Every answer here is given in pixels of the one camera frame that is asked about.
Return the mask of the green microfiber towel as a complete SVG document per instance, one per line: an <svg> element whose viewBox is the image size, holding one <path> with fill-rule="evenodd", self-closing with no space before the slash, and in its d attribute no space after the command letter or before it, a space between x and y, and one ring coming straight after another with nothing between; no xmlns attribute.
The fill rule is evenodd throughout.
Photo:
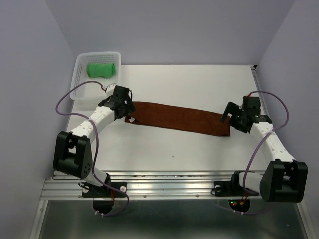
<svg viewBox="0 0 319 239"><path fill-rule="evenodd" d="M114 63L89 63L86 72L90 78L111 78L116 73L116 66Z"/></svg>

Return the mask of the brown microfiber towel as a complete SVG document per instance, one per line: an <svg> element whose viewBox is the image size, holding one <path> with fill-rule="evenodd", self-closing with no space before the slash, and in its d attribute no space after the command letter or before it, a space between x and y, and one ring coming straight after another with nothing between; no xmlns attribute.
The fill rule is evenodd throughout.
<svg viewBox="0 0 319 239"><path fill-rule="evenodd" d="M124 122L194 132L217 137L230 136L229 117L221 122L222 114L150 102L133 102L136 110Z"/></svg>

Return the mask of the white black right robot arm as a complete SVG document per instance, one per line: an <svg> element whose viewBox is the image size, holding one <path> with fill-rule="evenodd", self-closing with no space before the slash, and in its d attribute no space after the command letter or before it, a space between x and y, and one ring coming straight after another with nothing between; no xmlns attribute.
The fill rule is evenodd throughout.
<svg viewBox="0 0 319 239"><path fill-rule="evenodd" d="M250 134L256 141L253 155L262 152L268 162L263 174L250 171L235 171L228 182L216 182L216 196L260 195L266 202L302 201L306 186L308 167L304 162L296 161L288 153L278 136L277 129L268 115L261 113L259 97L244 96L242 105L228 102L221 122L229 116L229 124L235 130Z"/></svg>

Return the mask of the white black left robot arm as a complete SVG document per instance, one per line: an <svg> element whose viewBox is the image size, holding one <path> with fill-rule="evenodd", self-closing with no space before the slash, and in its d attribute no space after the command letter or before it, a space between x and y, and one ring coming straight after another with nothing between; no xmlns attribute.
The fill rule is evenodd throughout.
<svg viewBox="0 0 319 239"><path fill-rule="evenodd" d="M85 120L70 132L62 131L56 138L53 168L94 185L99 196L110 193L110 176L95 167L99 133L117 119L135 111L133 94L129 88L112 84L102 87L107 98L98 103L90 116L70 113Z"/></svg>

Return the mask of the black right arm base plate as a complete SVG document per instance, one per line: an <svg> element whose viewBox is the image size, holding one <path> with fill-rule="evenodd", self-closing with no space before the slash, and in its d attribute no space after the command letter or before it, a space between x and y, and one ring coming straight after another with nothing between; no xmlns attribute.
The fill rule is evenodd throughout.
<svg viewBox="0 0 319 239"><path fill-rule="evenodd" d="M249 171L245 185L247 192L241 186L245 171L235 171L229 181L214 181L211 194L216 197L236 197L236 196L259 196L259 184L263 173Z"/></svg>

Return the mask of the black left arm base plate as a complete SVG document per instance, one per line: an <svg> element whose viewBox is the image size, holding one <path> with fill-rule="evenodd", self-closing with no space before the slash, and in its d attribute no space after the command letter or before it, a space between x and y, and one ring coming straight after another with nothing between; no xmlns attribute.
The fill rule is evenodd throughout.
<svg viewBox="0 0 319 239"><path fill-rule="evenodd" d="M112 193L110 189L105 186L98 187L91 185L87 182L79 182L78 185L82 188L82 197L83 198L124 198L123 193L114 192Z"/></svg>

